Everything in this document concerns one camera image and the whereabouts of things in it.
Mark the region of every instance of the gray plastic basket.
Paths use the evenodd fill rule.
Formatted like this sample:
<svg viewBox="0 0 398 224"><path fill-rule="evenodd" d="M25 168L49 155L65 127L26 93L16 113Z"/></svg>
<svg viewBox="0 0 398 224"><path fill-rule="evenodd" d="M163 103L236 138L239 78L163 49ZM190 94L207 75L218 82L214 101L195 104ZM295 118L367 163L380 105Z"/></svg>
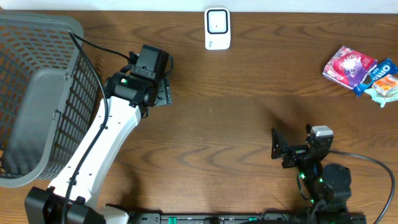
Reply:
<svg viewBox="0 0 398 224"><path fill-rule="evenodd" d="M89 128L98 87L68 30L83 37L70 17L0 12L0 187L56 177Z"/></svg>

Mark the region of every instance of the snack package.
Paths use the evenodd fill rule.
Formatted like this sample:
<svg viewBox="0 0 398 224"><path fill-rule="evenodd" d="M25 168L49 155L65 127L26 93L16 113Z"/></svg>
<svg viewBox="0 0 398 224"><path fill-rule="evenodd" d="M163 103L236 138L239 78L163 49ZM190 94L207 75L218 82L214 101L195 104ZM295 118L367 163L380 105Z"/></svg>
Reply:
<svg viewBox="0 0 398 224"><path fill-rule="evenodd" d="M398 78L388 74L384 78L374 82L372 88L383 96L398 88Z"/></svg>
<svg viewBox="0 0 398 224"><path fill-rule="evenodd" d="M396 73L398 73L397 65L393 64L392 60L387 58L367 74L365 80L358 86L354 87L353 91L356 96L361 96L362 93L373 84L373 82L385 77L387 74L395 75Z"/></svg>
<svg viewBox="0 0 398 224"><path fill-rule="evenodd" d="M362 83L377 60L342 46L323 70L323 76L350 90Z"/></svg>
<svg viewBox="0 0 398 224"><path fill-rule="evenodd" d="M392 90L386 96L383 96L382 94L378 93L373 88L369 88L364 92L371 95L373 101L380 103L381 108L383 108L388 102L393 102L398 100L398 89Z"/></svg>

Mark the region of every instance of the white device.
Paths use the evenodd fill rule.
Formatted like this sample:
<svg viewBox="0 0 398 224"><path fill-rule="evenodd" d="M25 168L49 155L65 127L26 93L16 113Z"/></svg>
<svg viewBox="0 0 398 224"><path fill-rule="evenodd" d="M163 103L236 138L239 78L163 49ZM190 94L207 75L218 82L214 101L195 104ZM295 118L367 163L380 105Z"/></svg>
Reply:
<svg viewBox="0 0 398 224"><path fill-rule="evenodd" d="M207 50L224 50L231 45L231 16L224 7L205 11L205 47Z"/></svg>

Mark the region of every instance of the wood grain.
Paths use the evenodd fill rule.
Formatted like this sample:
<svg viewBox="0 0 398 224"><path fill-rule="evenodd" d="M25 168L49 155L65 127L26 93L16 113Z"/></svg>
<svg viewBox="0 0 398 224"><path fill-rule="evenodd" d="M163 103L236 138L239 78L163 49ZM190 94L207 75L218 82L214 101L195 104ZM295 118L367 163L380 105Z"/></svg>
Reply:
<svg viewBox="0 0 398 224"><path fill-rule="evenodd" d="M398 62L398 16L365 14L232 13L232 43L204 48L203 13L62 12L80 21L85 38L127 54L143 44L175 58L174 104L153 108L127 138L106 177L105 203L165 213L262 212L309 205L300 198L295 169L271 160L271 127L291 143L305 124L335 132L333 148L375 157L398 176L398 103L381 109L322 77L328 59L346 45L378 60ZM124 59L85 46L103 79ZM390 179L380 167L329 155L351 169L352 212L372 223ZM0 189L0 223L26 223L24 198L36 180ZM397 223L394 200L381 223Z"/></svg>

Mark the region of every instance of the oreo package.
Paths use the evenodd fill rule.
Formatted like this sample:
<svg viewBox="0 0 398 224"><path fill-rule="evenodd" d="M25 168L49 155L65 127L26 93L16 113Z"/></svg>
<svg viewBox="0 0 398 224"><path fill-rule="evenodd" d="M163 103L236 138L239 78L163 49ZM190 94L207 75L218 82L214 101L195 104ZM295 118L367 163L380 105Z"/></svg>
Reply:
<svg viewBox="0 0 398 224"><path fill-rule="evenodd" d="M369 74L366 75L364 81L353 88L356 96L361 96L375 81L385 77L386 75L394 75L398 73L397 65L392 63L392 60L387 58L385 61L377 65Z"/></svg>

